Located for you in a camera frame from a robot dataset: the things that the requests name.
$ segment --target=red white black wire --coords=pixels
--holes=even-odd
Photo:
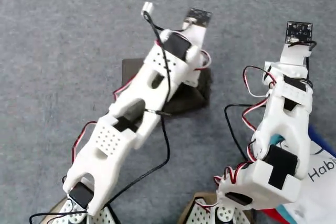
[[[91,124],[96,124],[97,122],[96,121],[91,121],[91,122],[87,122],[85,124],[85,126],[83,127],[82,131],[80,132],[80,134],[78,135],[76,141],[74,142],[74,145],[72,146],[72,163],[74,163],[75,161],[75,158],[76,158],[76,148],[78,146],[78,144],[80,143],[80,141],[82,140],[84,134],[85,134],[85,131],[86,131],[86,128],[91,125]]]

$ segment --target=perforated white panel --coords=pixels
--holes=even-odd
[[[111,156],[121,146],[120,142],[123,141],[125,137],[116,128],[104,123],[104,121],[99,121],[94,128],[92,138],[96,140],[97,148],[107,156]]]
[[[60,212],[70,212],[71,209],[72,209],[72,204],[69,199],[62,206]],[[74,208],[72,211],[82,211],[82,210],[83,209],[80,206],[74,203]],[[68,223],[79,224],[84,220],[85,216],[86,214],[74,214],[74,215],[63,216],[61,218],[57,218],[53,220],[52,222],[50,222],[50,224],[68,224]],[[87,218],[86,223],[87,224],[116,224],[110,210],[107,207],[102,209],[96,216],[94,217],[91,216]]]
[[[116,224],[107,207],[101,210],[96,216],[90,218],[91,222],[88,220],[87,224]]]
[[[289,84],[284,83],[281,94],[283,97],[302,105],[309,106],[311,104],[311,94]]]
[[[169,52],[165,52],[168,69],[170,72],[171,81],[174,83],[180,83],[184,81],[183,76],[188,72],[188,64],[183,60],[175,57]],[[167,70],[165,68],[165,62],[162,55],[162,49],[158,45],[154,45],[148,56],[145,58],[145,64],[149,64],[155,71],[159,72],[162,76],[167,76]]]
[[[201,204],[206,204],[204,199],[198,199],[197,201]],[[207,213],[202,207],[194,204],[185,224],[210,224],[210,213]]]
[[[236,224],[250,224],[244,212],[241,210],[238,210],[237,208],[235,209],[235,219],[236,219]]]
[[[62,206],[60,212],[82,211],[83,210],[76,203],[74,202],[72,203],[71,203],[71,200],[68,199]],[[73,224],[77,224],[83,221],[84,218],[85,218],[85,214],[67,215],[67,216],[63,216],[61,218],[57,218],[53,220],[52,222],[50,222],[50,224],[68,224],[68,220],[70,219],[73,221],[72,222]]]

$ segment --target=white connector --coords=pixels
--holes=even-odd
[[[145,11],[148,12],[149,15],[152,15],[152,13],[154,11],[154,5],[153,5],[152,2],[145,2],[145,4],[142,7],[142,10],[141,10],[141,16],[143,16],[143,13]]]

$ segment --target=black cable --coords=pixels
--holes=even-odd
[[[153,25],[154,25],[154,27],[155,27],[156,30],[159,30],[159,31],[163,31],[164,30],[161,26],[157,26],[156,24],[153,24]],[[173,30],[173,31],[183,32],[183,31],[186,31],[187,29],[188,29],[188,27],[185,28],[185,29]]]
[[[245,152],[241,148],[240,144],[238,143],[237,138],[235,136],[235,133],[233,132],[233,129],[232,129],[229,117],[227,115],[227,109],[230,108],[230,107],[251,107],[253,105],[255,105],[255,104],[232,103],[232,104],[229,104],[229,105],[225,106],[225,108],[224,108],[224,115],[225,115],[226,123],[227,123],[227,125],[229,127],[229,130],[230,130],[231,136],[232,136],[232,138],[233,138],[236,146],[238,147],[239,152],[241,153],[243,159],[246,160],[246,161],[248,160],[248,158],[245,155]]]
[[[313,88],[313,83],[311,82],[311,80],[308,80],[307,78],[302,78],[302,77],[294,77],[294,80],[299,80],[301,82],[306,83],[307,85],[309,85],[311,88]]]
[[[306,57],[307,80],[309,80],[309,57]]]
[[[86,214],[86,211],[73,211],[73,212],[39,212],[38,214],[31,215],[29,217],[29,224],[33,224],[33,218],[38,216],[48,216],[48,215],[75,215],[75,214]]]
[[[65,178],[67,177],[67,175],[63,176],[62,178],[62,183],[64,184]]]
[[[168,99],[170,97],[170,93],[171,93],[171,81],[170,81],[170,72],[169,72],[169,66],[168,66],[168,60],[167,60],[167,57],[166,57],[166,53],[165,53],[165,50],[164,50],[164,45],[162,43],[162,40],[160,38],[160,35],[156,29],[156,25],[154,24],[150,14],[146,11],[144,11],[143,13],[143,16],[144,18],[146,19],[146,21],[151,25],[154,33],[155,33],[155,36],[157,38],[157,42],[159,43],[159,46],[161,47],[162,49],[162,54],[163,54],[163,60],[164,60],[164,63],[165,63],[165,68],[167,70],[167,80],[168,80],[168,92],[167,92],[167,95],[166,95],[166,98],[165,98],[165,101],[163,103],[163,106],[162,106],[162,111],[164,110],[167,102],[168,102]],[[162,168],[163,166],[165,166],[168,161],[170,160],[170,145],[169,145],[169,140],[168,140],[168,136],[167,136],[167,132],[166,132],[166,128],[165,128],[165,124],[164,124],[164,117],[163,115],[161,114],[161,127],[162,127],[162,132],[163,132],[163,136],[164,136],[164,140],[166,142],[166,147],[167,147],[167,156],[166,156],[166,160],[154,167],[153,169],[149,170],[148,172],[146,172],[145,174],[141,175],[140,177],[138,177],[137,179],[135,179],[133,182],[129,183],[127,186],[125,186],[122,190],[120,190],[116,195],[114,195],[106,204],[105,206],[109,205],[110,203],[112,203],[116,198],[118,198],[122,193],[124,193],[125,191],[127,191],[130,187],[132,187],[134,184],[136,184],[137,182],[139,182],[140,180],[142,180],[143,178],[147,177],[148,175],[150,175],[151,173],[153,173],[154,171]]]
[[[312,51],[314,47],[317,45],[317,42],[314,40],[298,41],[298,42],[291,43],[288,47],[292,47],[295,45],[306,45],[306,44],[310,44],[309,51]]]
[[[71,208],[71,210],[70,210],[69,212],[71,212],[71,211],[73,210],[73,208],[74,208],[72,200],[70,200],[70,202],[71,202],[72,208]],[[62,217],[64,217],[64,216],[65,216],[65,215],[61,215],[61,216],[53,217],[53,218],[51,218],[50,220],[48,220],[47,224],[50,224],[52,221],[54,221],[54,220],[56,220],[56,219],[58,219],[58,218],[62,218]]]

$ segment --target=red object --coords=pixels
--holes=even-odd
[[[261,210],[261,211],[264,212],[264,214],[266,214],[269,217],[271,217],[272,219],[275,219],[275,220],[279,221],[280,223],[290,224],[275,209],[264,209],[264,210]]]

